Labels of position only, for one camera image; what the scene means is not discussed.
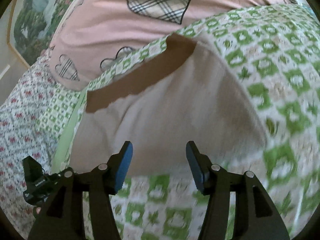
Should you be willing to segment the beige knit sweater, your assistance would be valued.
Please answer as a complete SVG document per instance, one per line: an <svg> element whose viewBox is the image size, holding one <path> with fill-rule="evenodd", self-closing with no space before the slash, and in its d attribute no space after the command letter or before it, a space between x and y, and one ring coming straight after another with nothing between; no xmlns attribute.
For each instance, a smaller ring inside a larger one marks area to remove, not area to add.
<svg viewBox="0 0 320 240"><path fill-rule="evenodd" d="M70 165L87 172L133 145L129 175L189 173L185 147L210 160L242 160L267 146L247 93L205 31L171 35L167 48L104 88L89 91Z"/></svg>

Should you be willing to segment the floral white quilt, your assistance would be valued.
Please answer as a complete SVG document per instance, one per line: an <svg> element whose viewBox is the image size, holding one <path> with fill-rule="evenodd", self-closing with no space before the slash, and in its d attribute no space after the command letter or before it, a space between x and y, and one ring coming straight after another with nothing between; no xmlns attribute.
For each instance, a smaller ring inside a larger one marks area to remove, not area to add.
<svg viewBox="0 0 320 240"><path fill-rule="evenodd" d="M56 151L53 135L36 128L54 95L47 49L23 74L1 105L1 208L14 229L27 238L34 222L33 207L23 198L26 189L22 160L33 157L49 171Z"/></svg>

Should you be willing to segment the green white checkered bedsheet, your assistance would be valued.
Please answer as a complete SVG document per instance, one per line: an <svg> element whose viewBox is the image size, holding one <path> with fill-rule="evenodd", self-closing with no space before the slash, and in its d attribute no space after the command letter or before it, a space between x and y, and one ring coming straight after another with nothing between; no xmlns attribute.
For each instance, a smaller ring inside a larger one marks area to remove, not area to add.
<svg viewBox="0 0 320 240"><path fill-rule="evenodd" d="M208 17L178 33L207 33L248 93L270 145L221 164L253 171L297 236L319 204L319 23L300 5L271 5ZM163 175L127 179L111 204L125 239L196 239L208 198L190 179Z"/></svg>

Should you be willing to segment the framed landscape painting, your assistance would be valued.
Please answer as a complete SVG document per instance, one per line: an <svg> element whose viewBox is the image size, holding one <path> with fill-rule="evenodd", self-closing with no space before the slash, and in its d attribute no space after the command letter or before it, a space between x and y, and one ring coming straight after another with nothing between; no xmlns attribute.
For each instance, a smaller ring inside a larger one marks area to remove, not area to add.
<svg viewBox="0 0 320 240"><path fill-rule="evenodd" d="M14 0L8 42L26 66L49 47L54 33L74 0Z"/></svg>

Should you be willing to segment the pink quilt with plaid hearts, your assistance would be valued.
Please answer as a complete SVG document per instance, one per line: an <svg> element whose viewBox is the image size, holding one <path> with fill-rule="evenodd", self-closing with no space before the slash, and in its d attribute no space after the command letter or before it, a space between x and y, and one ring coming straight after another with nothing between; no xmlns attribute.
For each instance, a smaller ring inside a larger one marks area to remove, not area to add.
<svg viewBox="0 0 320 240"><path fill-rule="evenodd" d="M80 0L51 42L49 69L82 90L112 62L197 20L233 9L297 0Z"/></svg>

